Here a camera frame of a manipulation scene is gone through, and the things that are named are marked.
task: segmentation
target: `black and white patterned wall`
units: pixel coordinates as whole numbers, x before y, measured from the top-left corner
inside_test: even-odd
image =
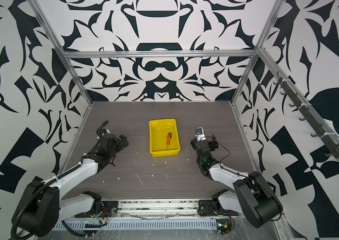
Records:
[[[39,1],[67,51],[253,49],[274,2]],[[104,58],[74,65],[94,101],[188,101],[230,100],[247,63],[247,57]]]
[[[70,51],[253,49],[275,0],[39,0]]]
[[[0,1],[0,239],[27,184],[59,170],[86,108],[28,3]]]
[[[287,0],[265,49],[339,134],[339,1]],[[297,239],[339,239],[339,163],[264,63],[237,100],[257,164]]]
[[[71,62],[94,101],[231,100],[249,57],[93,58]]]
[[[265,49],[339,134],[339,0],[287,0]]]

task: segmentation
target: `white speck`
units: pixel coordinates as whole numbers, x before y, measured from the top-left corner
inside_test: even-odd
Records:
[[[136,173],[135,173],[136,174]],[[136,174],[136,176],[138,176],[137,174]],[[139,177],[139,176],[138,176]],[[140,177],[139,177],[139,180],[140,180],[140,182],[141,182],[141,185],[143,186],[143,182],[141,181],[141,179],[140,179]]]

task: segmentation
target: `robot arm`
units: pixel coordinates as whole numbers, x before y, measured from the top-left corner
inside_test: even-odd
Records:
[[[233,210],[243,213],[256,228],[281,214],[282,204],[261,173],[248,174],[224,166],[211,154],[211,151],[219,148],[216,137],[212,135],[211,140],[207,140],[202,127],[197,128],[195,133],[196,137],[191,141],[191,145],[196,150],[196,163],[201,173],[235,190],[235,193],[223,190],[213,196],[215,212]]]
[[[96,132],[96,145],[84,154],[74,167],[58,176],[39,182],[31,182],[24,190],[22,198],[12,217],[12,239],[27,239],[33,234],[38,237],[46,235],[57,222],[76,214],[94,214],[101,208],[101,196],[93,192],[84,192],[77,197],[61,200],[66,193],[88,177],[95,175],[108,164],[113,164],[116,153],[127,147],[127,138],[117,138],[103,127]],[[17,227],[28,232],[26,237],[18,237]]]

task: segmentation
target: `orange screwdriver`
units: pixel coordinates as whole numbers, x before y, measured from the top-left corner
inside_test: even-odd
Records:
[[[169,142],[171,141],[171,137],[172,137],[172,133],[168,133],[168,137],[167,137],[167,150],[168,150],[168,145],[169,145]]]

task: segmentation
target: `plastic tray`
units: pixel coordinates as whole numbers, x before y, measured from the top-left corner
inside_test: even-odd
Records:
[[[167,150],[167,136],[172,134]],[[178,155],[180,151],[176,120],[158,119],[149,121],[149,151],[153,157]]]

